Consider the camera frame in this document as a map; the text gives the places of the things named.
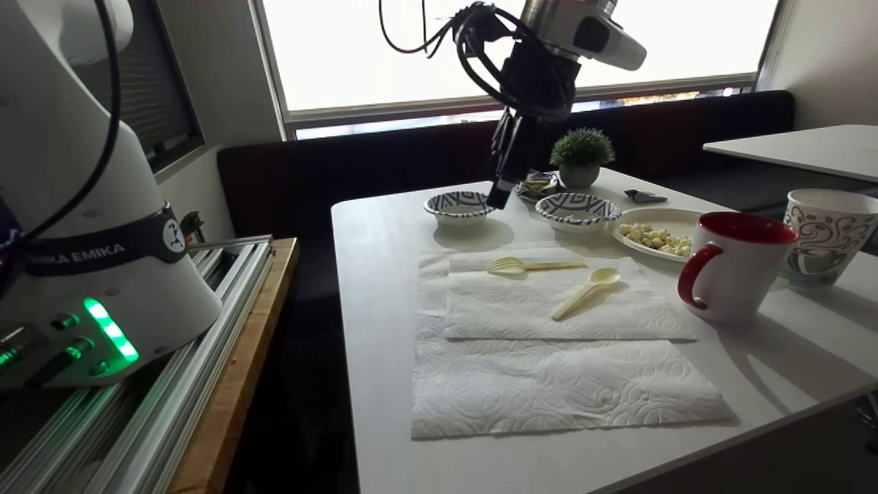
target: mug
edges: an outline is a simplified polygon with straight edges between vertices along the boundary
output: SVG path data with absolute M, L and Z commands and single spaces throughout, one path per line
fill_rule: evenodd
M 706 320 L 750 324 L 795 239 L 790 224 L 768 216 L 704 214 L 677 294 Z
M 790 188 L 784 221 L 798 232 L 782 276 L 794 289 L 828 289 L 878 224 L 878 201 L 843 188 Z

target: mug handle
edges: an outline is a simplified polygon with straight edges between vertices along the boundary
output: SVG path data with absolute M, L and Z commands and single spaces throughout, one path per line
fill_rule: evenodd
M 706 243 L 699 246 L 684 265 L 680 276 L 677 276 L 677 294 L 686 304 L 706 310 L 709 304 L 695 298 L 691 289 L 698 275 L 709 265 L 710 257 L 721 256 L 721 246 L 717 243 Z

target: white paper towel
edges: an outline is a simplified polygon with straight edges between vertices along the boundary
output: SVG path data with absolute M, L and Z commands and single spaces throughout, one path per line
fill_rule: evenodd
M 426 316 L 414 365 L 414 439 L 721 423 L 731 408 L 668 339 L 446 339 Z
M 494 257 L 517 256 L 529 264 L 588 264 L 588 268 L 529 271 L 527 276 L 488 275 Z M 599 294 L 566 320 L 553 310 L 572 298 L 591 275 L 613 265 L 624 284 Z M 506 251 L 435 256 L 420 264 L 424 308 L 447 313 L 454 339 L 695 339 L 680 324 L 676 294 L 668 294 L 631 257 L 599 257 L 540 243 Z

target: red mug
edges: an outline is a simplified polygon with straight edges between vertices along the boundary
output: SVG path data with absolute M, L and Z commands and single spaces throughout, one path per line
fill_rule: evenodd
M 768 216 L 704 214 L 677 294 L 706 320 L 750 324 L 795 239 L 790 224 Z

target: small bowl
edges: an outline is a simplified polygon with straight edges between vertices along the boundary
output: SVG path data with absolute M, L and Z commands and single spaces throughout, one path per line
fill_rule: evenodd
M 439 220 L 439 224 L 477 224 L 494 208 L 483 191 L 446 191 L 435 194 L 424 208 Z
M 599 232 L 620 216 L 620 208 L 591 191 L 555 191 L 535 212 L 561 232 Z

